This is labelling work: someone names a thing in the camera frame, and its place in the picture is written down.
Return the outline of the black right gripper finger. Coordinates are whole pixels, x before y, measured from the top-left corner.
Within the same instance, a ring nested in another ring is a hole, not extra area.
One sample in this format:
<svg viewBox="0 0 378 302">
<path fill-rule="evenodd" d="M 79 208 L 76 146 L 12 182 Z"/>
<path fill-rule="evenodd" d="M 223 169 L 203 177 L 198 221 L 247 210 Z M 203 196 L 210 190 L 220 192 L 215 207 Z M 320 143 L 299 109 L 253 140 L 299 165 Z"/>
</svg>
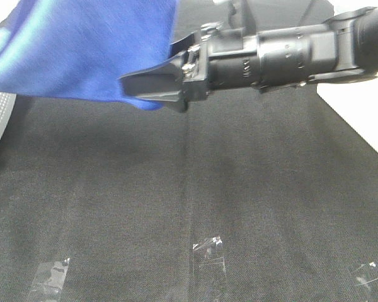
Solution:
<svg viewBox="0 0 378 302">
<path fill-rule="evenodd" d="M 167 61 L 119 78 L 124 96 L 161 103 L 169 109 L 184 113 L 188 103 L 183 95 L 185 52 L 179 52 Z"/>
<path fill-rule="evenodd" d="M 172 58 L 179 53 L 183 53 L 185 59 L 188 58 L 188 49 L 196 43 L 196 33 L 192 32 L 186 37 L 171 44 L 169 57 Z"/>
</svg>

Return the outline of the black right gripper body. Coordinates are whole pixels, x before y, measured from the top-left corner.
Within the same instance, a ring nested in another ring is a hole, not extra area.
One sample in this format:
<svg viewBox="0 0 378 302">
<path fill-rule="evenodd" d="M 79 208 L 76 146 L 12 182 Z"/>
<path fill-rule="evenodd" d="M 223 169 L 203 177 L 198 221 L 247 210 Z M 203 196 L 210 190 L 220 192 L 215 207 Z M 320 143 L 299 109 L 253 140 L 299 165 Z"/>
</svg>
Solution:
<svg viewBox="0 0 378 302">
<path fill-rule="evenodd" d="M 224 28 L 206 23 L 185 39 L 188 60 L 181 66 L 182 96 L 186 102 L 203 101 L 213 91 L 256 86 L 261 81 L 254 24 Z"/>
</svg>

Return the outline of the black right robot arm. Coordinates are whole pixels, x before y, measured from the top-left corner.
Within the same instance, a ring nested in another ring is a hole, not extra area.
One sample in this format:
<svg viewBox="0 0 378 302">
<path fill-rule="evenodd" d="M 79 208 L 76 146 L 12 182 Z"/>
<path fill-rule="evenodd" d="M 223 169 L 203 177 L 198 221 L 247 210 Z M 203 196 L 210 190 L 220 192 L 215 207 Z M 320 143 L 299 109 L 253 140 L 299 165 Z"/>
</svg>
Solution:
<svg viewBox="0 0 378 302">
<path fill-rule="evenodd" d="M 166 61 L 123 75 L 125 96 L 185 112 L 213 91 L 266 93 L 304 84 L 346 84 L 378 75 L 378 7 L 337 14 L 317 25 L 260 31 L 247 1 L 229 2 L 215 22 L 171 45 Z"/>
</svg>

